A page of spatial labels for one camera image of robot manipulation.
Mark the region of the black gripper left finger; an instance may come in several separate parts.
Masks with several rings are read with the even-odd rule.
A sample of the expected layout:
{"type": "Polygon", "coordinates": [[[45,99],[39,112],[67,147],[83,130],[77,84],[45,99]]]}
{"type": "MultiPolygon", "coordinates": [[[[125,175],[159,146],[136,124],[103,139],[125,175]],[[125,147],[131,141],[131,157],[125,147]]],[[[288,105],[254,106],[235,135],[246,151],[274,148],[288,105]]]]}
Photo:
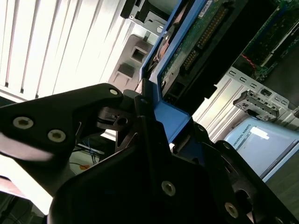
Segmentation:
{"type": "Polygon", "coordinates": [[[67,180],[67,162],[77,143],[115,130],[116,151],[161,148],[163,125],[153,111],[151,85],[141,92],[97,84],[0,109],[0,175],[28,199],[55,194],[94,199],[121,192],[129,196],[175,197],[178,186],[161,170],[128,171],[116,162],[67,180]]]}

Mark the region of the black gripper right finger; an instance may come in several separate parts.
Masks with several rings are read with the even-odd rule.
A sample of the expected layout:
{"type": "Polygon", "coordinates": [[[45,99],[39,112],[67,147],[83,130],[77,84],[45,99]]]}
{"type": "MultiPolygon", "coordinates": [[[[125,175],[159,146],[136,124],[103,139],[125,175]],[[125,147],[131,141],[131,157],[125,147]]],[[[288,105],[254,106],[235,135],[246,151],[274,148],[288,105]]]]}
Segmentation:
{"type": "Polygon", "coordinates": [[[200,161],[222,224],[292,223],[292,213],[229,143],[212,143],[196,122],[192,122],[192,133],[200,144],[200,161]]]}

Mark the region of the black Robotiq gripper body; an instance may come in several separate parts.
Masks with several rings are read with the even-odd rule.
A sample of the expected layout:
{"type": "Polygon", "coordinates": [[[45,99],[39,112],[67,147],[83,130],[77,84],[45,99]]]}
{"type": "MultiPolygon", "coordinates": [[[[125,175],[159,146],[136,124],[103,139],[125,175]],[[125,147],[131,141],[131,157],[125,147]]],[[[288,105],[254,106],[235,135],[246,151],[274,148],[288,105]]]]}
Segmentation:
{"type": "Polygon", "coordinates": [[[191,157],[129,147],[70,179],[50,224],[221,224],[199,143],[191,157]]]}

